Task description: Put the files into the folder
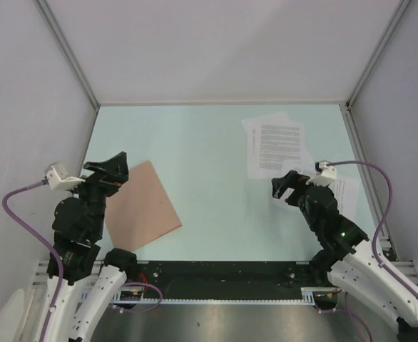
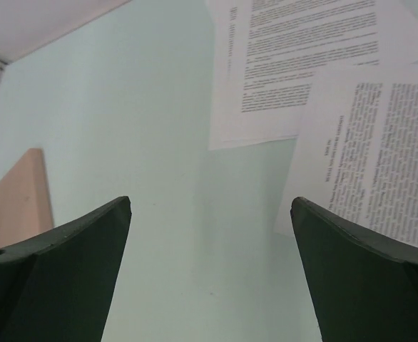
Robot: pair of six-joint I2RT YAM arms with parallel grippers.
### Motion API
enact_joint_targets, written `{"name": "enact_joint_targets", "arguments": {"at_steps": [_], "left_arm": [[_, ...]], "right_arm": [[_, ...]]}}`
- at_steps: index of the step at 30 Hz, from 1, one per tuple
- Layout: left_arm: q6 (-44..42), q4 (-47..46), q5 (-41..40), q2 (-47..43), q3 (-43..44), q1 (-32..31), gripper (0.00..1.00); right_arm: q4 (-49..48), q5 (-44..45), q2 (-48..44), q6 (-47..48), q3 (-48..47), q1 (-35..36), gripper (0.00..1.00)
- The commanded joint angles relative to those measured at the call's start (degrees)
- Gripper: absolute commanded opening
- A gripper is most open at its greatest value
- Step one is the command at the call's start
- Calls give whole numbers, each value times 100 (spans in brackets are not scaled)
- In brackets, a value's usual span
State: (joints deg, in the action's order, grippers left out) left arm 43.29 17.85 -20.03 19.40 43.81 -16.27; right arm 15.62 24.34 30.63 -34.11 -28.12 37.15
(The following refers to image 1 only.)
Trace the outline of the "printed paper sheet top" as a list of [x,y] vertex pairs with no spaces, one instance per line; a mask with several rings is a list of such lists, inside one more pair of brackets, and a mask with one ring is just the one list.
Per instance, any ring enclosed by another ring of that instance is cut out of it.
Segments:
[[302,123],[289,120],[245,120],[247,134],[248,177],[265,179],[277,177],[286,165],[308,161],[305,148],[305,129]]

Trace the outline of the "printed paper sheet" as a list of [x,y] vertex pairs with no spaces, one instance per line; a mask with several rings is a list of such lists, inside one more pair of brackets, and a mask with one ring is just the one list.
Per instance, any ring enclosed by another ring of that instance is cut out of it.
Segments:
[[[292,170],[299,172],[300,174],[312,177],[316,172],[312,165],[306,165],[300,167],[290,162],[284,162],[282,169],[285,170],[285,166],[293,166]],[[360,181],[353,177],[346,177],[345,175],[337,174],[337,179],[333,182],[329,188],[333,191],[338,203],[338,210],[340,214],[346,218],[353,220],[357,213],[357,203],[360,191]],[[291,189],[287,190],[285,194],[290,194]]]
[[247,134],[248,177],[265,179],[277,177],[286,165],[308,161],[305,148],[305,129],[302,123],[289,120],[245,120]]

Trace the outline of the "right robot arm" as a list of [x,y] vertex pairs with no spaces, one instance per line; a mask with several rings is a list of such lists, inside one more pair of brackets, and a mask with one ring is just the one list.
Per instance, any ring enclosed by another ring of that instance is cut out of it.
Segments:
[[311,280],[354,296],[396,331],[398,341],[418,341],[418,286],[340,213],[328,183],[294,170],[271,183],[272,197],[298,208],[322,246],[310,262]]

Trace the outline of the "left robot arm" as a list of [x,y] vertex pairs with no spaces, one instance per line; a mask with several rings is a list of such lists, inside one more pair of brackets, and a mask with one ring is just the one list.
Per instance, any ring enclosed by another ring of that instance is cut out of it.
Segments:
[[[107,253],[101,272],[86,299],[81,295],[100,251],[106,200],[128,181],[126,152],[102,162],[86,162],[89,176],[74,177],[60,162],[49,165],[45,177],[32,185],[7,193],[4,211],[50,252],[46,270],[46,295],[34,327],[33,341],[90,341],[104,311],[122,285],[138,276],[134,253],[114,248]],[[53,242],[49,243],[9,207],[9,199],[47,185],[70,197],[54,210]]]

